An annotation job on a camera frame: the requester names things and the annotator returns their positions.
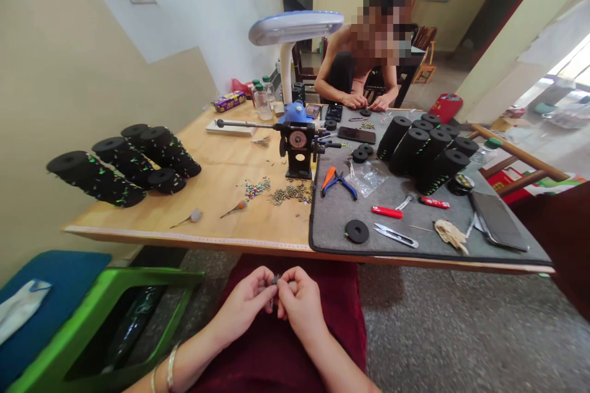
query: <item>bottle cap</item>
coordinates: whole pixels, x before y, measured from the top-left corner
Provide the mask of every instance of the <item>bottle cap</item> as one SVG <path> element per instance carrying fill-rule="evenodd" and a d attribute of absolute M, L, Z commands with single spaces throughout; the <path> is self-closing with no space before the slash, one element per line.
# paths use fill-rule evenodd
<path fill-rule="evenodd" d="M 502 141 L 497 138 L 490 138 L 484 143 L 484 146 L 486 146 L 488 149 L 497 149 L 502 147 Z"/>

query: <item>scissors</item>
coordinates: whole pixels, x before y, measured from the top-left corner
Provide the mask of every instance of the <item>scissors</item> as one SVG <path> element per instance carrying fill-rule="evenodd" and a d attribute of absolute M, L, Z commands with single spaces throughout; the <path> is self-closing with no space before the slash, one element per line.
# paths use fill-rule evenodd
<path fill-rule="evenodd" d="M 418 242 L 414 241 L 412 238 L 408 238 L 407 236 L 397 233 L 396 231 L 390 229 L 387 226 L 384 226 L 383 224 L 377 224 L 377 223 L 373 223 L 373 224 L 376 225 L 377 227 L 379 227 L 379 228 L 373 227 L 373 229 L 377 230 L 381 235 L 385 235 L 388 238 L 394 239 L 398 243 L 405 244 L 405 245 L 412 247 L 414 249 L 418 248 Z"/>

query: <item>silver scissors blade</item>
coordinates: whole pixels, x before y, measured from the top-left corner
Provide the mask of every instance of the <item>silver scissors blade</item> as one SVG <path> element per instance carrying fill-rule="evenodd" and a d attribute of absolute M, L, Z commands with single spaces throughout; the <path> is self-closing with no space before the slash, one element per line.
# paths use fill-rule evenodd
<path fill-rule="evenodd" d="M 412 238 L 408 238 L 407 236 L 403 236 L 400 235 L 399 233 L 395 232 L 394 230 L 391 230 L 388 227 L 385 227 L 386 230 L 381 229 L 381 228 L 375 228 L 375 230 L 377 230 L 381 235 L 385 235 L 387 238 L 391 238 L 395 241 L 397 241 L 398 243 L 404 244 L 405 246 L 408 247 L 412 247 L 414 249 L 418 248 L 418 242 L 414 241 Z"/>

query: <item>black phone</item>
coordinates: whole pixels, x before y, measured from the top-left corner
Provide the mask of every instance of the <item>black phone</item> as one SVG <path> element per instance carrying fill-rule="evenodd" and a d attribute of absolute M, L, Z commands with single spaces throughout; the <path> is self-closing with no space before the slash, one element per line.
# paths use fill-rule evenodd
<path fill-rule="evenodd" d="M 339 123 L 342 120 L 342 105 L 335 103 L 328 105 L 326 120 L 334 120 Z"/>
<path fill-rule="evenodd" d="M 374 132 L 363 131 L 360 129 L 346 128 L 340 126 L 338 129 L 338 138 L 349 139 L 351 141 L 360 141 L 366 144 L 375 144 L 376 136 Z"/>
<path fill-rule="evenodd" d="M 313 118 L 314 120 L 318 117 L 321 111 L 321 106 L 319 104 L 308 104 L 305 113 L 308 117 Z"/>
<path fill-rule="evenodd" d="M 521 252 L 529 251 L 529 245 L 508 213 L 509 209 L 498 196 L 471 192 L 470 200 L 479 214 L 490 243 Z"/>

